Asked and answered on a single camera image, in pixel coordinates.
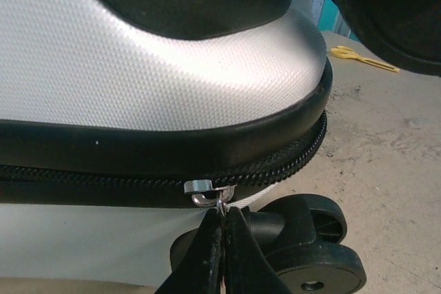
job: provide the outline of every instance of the concrete floor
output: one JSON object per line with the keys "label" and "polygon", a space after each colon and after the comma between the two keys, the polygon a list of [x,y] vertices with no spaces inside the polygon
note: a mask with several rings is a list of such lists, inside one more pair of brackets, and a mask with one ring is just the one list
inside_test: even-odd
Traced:
{"label": "concrete floor", "polygon": [[[330,32],[328,49],[361,44]],[[360,294],[441,293],[441,78],[329,57],[334,88],[318,155],[254,208],[291,193],[339,203],[343,244],[368,276]]]}

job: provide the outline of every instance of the textured plastic surface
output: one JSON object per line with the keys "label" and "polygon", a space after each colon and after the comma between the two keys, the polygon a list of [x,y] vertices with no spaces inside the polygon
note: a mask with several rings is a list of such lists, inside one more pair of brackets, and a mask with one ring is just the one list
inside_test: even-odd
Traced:
{"label": "textured plastic surface", "polygon": [[99,0],[0,0],[0,13],[0,119],[222,127],[297,103],[326,61],[320,32],[293,8],[267,25],[204,41],[144,32]]}

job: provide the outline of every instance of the yellow scissors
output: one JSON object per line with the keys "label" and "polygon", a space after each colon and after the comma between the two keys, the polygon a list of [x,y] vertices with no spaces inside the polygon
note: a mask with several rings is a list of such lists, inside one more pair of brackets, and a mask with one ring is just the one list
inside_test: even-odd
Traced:
{"label": "yellow scissors", "polygon": [[389,65],[387,63],[361,56],[359,55],[359,53],[356,53],[356,51],[352,50],[351,48],[347,48],[346,46],[337,46],[336,48],[331,48],[331,54],[342,59],[358,60],[368,65],[373,65],[375,67],[379,67],[385,70],[390,70],[391,72],[400,71],[400,69],[398,69],[397,67]]}

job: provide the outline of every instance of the zipper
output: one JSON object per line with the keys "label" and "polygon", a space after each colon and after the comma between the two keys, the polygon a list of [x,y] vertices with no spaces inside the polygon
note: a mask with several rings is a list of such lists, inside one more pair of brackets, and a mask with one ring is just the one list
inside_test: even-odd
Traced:
{"label": "zipper", "polygon": [[[286,162],[285,164],[274,167],[269,171],[256,172],[244,175],[219,176],[208,178],[215,190],[218,188],[229,187],[233,185],[243,186],[268,186],[276,182],[287,179],[302,169],[314,156],[320,147],[326,133],[327,117],[323,113],[318,120],[317,134],[311,142],[304,148],[300,154]],[[0,182],[46,182],[53,185],[70,184],[78,187],[88,187],[94,185],[100,188],[124,188],[131,187],[146,190],[181,190],[188,180],[174,179],[151,179],[151,178],[122,178],[114,176],[100,176],[80,173],[70,173],[63,171],[54,171],[47,169],[33,169],[26,167],[14,167],[0,165]]]}

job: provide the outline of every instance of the black caster wheel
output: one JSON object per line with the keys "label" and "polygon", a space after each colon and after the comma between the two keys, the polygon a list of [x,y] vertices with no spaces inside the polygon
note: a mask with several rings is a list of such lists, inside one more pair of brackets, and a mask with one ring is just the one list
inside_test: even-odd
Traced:
{"label": "black caster wheel", "polygon": [[317,194],[298,194],[296,196],[306,201],[319,240],[334,243],[343,241],[347,234],[347,223],[338,204]]}
{"label": "black caster wheel", "polygon": [[357,253],[331,242],[291,246],[266,258],[293,294],[351,294],[367,280]]}

